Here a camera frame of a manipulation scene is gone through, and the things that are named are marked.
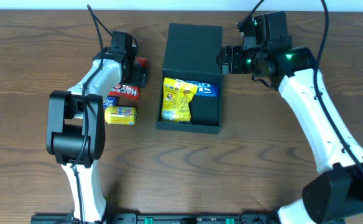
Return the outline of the dark green cardboard box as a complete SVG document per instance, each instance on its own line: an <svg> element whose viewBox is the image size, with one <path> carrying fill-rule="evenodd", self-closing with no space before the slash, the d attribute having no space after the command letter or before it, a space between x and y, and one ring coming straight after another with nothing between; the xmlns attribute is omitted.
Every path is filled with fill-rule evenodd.
<svg viewBox="0 0 363 224"><path fill-rule="evenodd" d="M160 94L156 128L168 131L218 134L221 130L223 74L216 62L223 43L221 26L170 23L162 77L197 81L218 87L217 96L194 96L189 103L189 124L162 119Z"/></svg>

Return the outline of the blue Oreo cookie pack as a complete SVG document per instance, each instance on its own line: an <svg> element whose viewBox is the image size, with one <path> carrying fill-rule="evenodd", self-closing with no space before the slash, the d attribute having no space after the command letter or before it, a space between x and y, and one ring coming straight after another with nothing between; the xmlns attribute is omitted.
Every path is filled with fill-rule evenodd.
<svg viewBox="0 0 363 224"><path fill-rule="evenodd" d="M187 80L187 83L191 83L196 85L198 96L206 96L206 97L217 97L219 95L218 86L215 84L203 83L198 81Z"/></svg>

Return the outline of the red Hacks candy bag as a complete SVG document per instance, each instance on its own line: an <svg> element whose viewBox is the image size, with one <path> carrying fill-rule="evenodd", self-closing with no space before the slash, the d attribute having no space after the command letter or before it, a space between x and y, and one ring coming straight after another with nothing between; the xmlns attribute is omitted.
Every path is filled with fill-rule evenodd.
<svg viewBox="0 0 363 224"><path fill-rule="evenodd" d="M147 83L147 59L137 57L134 61L130 79L122 81L112 88L108 96L122 96L132 100L138 100L140 89Z"/></svg>

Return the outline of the yellow snack bag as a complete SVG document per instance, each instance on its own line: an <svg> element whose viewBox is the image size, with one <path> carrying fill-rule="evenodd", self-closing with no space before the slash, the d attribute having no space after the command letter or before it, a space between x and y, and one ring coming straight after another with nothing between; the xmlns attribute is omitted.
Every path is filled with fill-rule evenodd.
<svg viewBox="0 0 363 224"><path fill-rule="evenodd" d="M162 121L189 123L191 121L189 104L197 90L198 86L195 84L165 77L163 80Z"/></svg>

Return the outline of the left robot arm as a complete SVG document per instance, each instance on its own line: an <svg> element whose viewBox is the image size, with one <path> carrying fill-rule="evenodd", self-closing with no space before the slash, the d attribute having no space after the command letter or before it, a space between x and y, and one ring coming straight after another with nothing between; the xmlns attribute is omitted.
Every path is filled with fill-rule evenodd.
<svg viewBox="0 0 363 224"><path fill-rule="evenodd" d="M48 99L46 147L66 173L75 210L67 223L102 223L107 203L101 189L98 161L106 141L104 99L118 84L145 83L138 43L127 32L114 31L101 46L86 75L66 91Z"/></svg>

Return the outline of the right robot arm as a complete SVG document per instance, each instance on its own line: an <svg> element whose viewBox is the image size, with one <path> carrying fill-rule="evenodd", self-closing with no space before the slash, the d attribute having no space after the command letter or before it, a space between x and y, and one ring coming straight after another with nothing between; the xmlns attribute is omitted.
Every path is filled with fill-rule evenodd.
<svg viewBox="0 0 363 224"><path fill-rule="evenodd" d="M222 48L223 73L249 74L278 91L294 112L313 152L317 178L297 201L282 206L269 223L344 223L363 213L363 148L352 137L326 91L319 57L294 47L283 11L237 23L242 45Z"/></svg>

